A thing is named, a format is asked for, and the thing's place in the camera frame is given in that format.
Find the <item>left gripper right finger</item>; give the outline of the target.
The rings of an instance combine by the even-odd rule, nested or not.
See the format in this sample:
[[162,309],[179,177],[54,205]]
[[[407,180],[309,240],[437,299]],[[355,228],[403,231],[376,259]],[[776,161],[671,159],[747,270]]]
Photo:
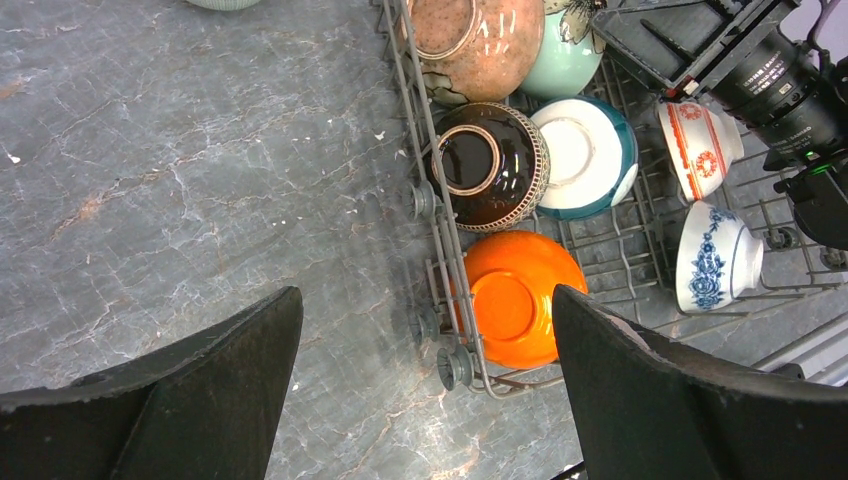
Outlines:
[[716,358],[552,294],[586,479],[843,479],[847,391]]

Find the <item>pale green ribbed bowl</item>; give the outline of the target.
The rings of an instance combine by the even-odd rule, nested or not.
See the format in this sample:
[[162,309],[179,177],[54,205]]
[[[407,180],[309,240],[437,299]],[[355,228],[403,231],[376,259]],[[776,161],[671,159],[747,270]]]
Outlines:
[[187,0],[188,3],[212,11],[239,11],[252,7],[261,0]]

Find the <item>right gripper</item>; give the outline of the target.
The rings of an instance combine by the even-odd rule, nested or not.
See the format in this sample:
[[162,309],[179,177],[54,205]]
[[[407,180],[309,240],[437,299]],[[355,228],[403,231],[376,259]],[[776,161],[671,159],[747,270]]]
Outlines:
[[669,99],[715,89],[799,1],[608,1],[590,26],[628,72]]

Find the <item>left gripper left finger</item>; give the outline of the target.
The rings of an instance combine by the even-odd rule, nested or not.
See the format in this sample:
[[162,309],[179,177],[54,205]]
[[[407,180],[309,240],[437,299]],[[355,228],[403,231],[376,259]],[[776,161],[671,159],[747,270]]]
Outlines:
[[5,479],[261,479],[298,351],[299,289],[121,365],[1,397]]

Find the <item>red and white bowl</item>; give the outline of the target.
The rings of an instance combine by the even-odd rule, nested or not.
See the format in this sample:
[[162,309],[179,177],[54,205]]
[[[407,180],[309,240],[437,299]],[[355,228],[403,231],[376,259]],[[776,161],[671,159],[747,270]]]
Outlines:
[[658,103],[655,112],[683,195],[690,203],[705,199],[744,156],[735,120],[695,102]]

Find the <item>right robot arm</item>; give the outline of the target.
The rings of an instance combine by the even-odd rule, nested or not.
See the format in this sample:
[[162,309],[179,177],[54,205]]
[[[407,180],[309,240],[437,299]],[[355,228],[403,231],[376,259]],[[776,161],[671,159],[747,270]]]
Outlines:
[[803,41],[780,31],[793,1],[607,1],[591,30],[613,59],[667,101],[708,96],[767,149],[764,169],[796,225],[847,248],[847,64],[818,43],[835,10],[824,1]]

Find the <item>mint green flower bowl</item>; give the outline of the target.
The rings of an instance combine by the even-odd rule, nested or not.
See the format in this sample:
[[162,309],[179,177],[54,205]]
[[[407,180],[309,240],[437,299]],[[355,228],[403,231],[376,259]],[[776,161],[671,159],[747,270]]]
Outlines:
[[543,41],[519,90],[548,101],[579,94],[600,66],[606,42],[590,27],[604,1],[546,1]]

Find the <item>orange bowl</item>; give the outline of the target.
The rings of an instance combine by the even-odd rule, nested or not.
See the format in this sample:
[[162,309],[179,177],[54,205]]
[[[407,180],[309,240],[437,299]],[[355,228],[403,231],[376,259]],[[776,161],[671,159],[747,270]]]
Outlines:
[[566,285],[588,292],[570,253],[542,234],[511,230],[474,243],[464,266],[486,360],[512,369],[556,361],[553,291]]

